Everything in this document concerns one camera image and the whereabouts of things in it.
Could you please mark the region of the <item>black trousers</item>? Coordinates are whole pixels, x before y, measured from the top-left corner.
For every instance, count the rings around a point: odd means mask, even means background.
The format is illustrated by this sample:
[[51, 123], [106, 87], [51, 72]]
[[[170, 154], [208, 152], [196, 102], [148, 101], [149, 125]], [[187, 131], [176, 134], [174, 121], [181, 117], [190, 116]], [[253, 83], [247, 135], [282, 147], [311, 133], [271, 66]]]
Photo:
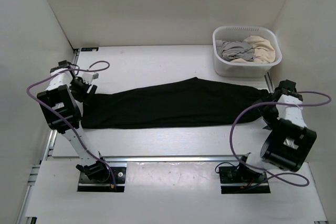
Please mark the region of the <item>black trousers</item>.
[[96, 93], [83, 107], [84, 129], [150, 129], [231, 125], [265, 89], [197, 77], [123, 91]]

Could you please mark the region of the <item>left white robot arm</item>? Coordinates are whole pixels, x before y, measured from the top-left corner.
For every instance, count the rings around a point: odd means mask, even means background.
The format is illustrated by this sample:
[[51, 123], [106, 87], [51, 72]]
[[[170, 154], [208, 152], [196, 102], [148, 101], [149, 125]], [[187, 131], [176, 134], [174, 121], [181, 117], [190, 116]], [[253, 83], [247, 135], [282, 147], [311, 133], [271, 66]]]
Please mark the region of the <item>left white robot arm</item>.
[[97, 73], [79, 74], [75, 65], [64, 60], [50, 70], [55, 75], [47, 89], [37, 94], [48, 126], [68, 140], [80, 158], [76, 169], [90, 180], [105, 182], [110, 169], [100, 152], [91, 145], [82, 126], [83, 106], [89, 104], [97, 90], [92, 81]]

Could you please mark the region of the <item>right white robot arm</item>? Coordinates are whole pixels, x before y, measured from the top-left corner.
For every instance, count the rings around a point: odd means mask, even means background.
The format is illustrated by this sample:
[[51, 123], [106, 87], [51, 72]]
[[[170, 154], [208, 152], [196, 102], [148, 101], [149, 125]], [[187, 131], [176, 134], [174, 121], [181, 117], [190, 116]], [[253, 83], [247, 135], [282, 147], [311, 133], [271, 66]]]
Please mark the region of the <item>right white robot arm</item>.
[[299, 105], [303, 98], [296, 90], [296, 83], [290, 80], [281, 81], [274, 93], [255, 102], [280, 102], [294, 104], [263, 105], [257, 108], [270, 131], [259, 154], [248, 153], [242, 157], [245, 164], [239, 163], [236, 177], [247, 182], [254, 176], [260, 176], [263, 169], [279, 168], [280, 170], [297, 172], [310, 152], [317, 133], [308, 129]]

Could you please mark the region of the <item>small dark label sticker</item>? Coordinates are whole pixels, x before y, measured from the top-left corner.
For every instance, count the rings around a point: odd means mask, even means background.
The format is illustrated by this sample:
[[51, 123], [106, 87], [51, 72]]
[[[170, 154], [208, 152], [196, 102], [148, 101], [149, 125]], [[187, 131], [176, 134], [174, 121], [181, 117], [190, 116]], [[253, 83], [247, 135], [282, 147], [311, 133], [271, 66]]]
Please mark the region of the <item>small dark label sticker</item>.
[[92, 52], [92, 51], [98, 51], [99, 48], [98, 47], [83, 47], [81, 48], [82, 52]]

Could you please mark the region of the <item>beige garment in basket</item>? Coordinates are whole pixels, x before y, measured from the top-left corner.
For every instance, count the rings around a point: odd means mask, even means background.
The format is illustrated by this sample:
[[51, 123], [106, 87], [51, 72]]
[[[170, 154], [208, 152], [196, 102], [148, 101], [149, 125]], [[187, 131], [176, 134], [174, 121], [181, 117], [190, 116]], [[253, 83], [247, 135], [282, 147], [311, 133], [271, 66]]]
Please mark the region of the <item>beige garment in basket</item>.
[[273, 63], [276, 59], [276, 52], [269, 40], [260, 36], [249, 36], [243, 40], [254, 49], [254, 59], [247, 61], [242, 58], [235, 59], [235, 63]]

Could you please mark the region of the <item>white plastic laundry basket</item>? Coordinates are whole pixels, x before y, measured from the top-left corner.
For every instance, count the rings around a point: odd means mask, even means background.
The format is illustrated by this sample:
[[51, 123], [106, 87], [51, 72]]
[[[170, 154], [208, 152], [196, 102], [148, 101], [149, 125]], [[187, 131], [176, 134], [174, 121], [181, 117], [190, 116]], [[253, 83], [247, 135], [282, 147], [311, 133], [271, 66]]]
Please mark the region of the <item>white plastic laundry basket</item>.
[[214, 69], [226, 77], [259, 78], [282, 60], [273, 32], [255, 26], [222, 26], [212, 35]]

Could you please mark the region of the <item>grey garment in basket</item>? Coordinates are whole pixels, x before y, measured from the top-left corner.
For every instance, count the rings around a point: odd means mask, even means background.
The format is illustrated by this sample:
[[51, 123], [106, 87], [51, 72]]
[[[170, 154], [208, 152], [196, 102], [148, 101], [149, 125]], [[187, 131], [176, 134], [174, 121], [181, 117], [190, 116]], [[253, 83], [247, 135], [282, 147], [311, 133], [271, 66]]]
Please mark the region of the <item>grey garment in basket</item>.
[[243, 41], [223, 41], [216, 40], [217, 54], [226, 61], [233, 61], [242, 58], [250, 61], [254, 59], [254, 49]]

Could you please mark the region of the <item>white front cover board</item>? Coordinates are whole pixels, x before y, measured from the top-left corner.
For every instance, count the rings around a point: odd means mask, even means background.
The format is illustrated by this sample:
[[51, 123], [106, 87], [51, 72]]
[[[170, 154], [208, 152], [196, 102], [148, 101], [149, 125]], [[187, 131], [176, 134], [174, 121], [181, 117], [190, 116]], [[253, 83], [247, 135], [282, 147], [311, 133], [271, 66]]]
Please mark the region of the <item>white front cover board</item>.
[[214, 163], [129, 163], [122, 193], [80, 193], [78, 172], [42, 163], [26, 215], [38, 223], [314, 223], [325, 213], [314, 184], [272, 180], [268, 194], [223, 195]]

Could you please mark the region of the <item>aluminium table frame rail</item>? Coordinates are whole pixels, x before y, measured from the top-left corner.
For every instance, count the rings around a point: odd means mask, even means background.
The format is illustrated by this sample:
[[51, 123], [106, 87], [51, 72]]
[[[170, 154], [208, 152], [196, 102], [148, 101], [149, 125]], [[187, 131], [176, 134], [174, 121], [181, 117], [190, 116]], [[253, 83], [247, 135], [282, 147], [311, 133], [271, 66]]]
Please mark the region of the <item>aluminium table frame rail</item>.
[[[232, 79], [217, 75], [213, 68], [212, 53], [211, 46], [101, 47], [98, 51], [78, 51], [74, 61], [83, 68], [98, 60], [110, 62], [110, 68], [102, 72], [97, 80], [100, 92], [114, 93], [191, 77], [273, 90], [269, 75], [257, 79]], [[113, 165], [128, 167], [129, 163], [214, 163], [216, 166], [222, 161], [234, 161], [228, 143], [229, 131], [227, 126], [94, 130], [88, 136]], [[31, 172], [20, 223], [38, 223], [36, 217], [29, 217], [26, 212], [40, 167], [45, 161], [70, 162], [75, 168], [77, 157], [65, 139], [51, 133], [41, 164]], [[310, 180], [310, 185], [315, 186], [308, 164], [300, 172]]]

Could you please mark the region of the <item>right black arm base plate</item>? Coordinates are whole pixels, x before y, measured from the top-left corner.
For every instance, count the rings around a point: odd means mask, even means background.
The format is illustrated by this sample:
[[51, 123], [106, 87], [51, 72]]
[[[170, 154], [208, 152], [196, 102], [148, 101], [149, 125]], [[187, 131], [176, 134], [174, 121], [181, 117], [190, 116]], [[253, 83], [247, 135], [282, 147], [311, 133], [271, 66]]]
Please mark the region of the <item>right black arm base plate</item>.
[[215, 167], [219, 175], [221, 194], [269, 194], [265, 173], [255, 172], [241, 164], [219, 163]]

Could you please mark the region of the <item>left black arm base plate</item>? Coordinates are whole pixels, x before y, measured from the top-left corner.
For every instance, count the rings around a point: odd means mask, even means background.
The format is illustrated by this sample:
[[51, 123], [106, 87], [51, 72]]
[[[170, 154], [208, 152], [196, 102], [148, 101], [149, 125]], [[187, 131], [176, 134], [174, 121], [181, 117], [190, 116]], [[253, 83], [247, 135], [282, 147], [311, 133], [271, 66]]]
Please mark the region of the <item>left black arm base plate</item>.
[[111, 167], [116, 185], [112, 181], [112, 176], [103, 176], [101, 179], [89, 179], [83, 172], [80, 173], [77, 191], [91, 193], [123, 193], [125, 189], [125, 181], [127, 168], [124, 166]]

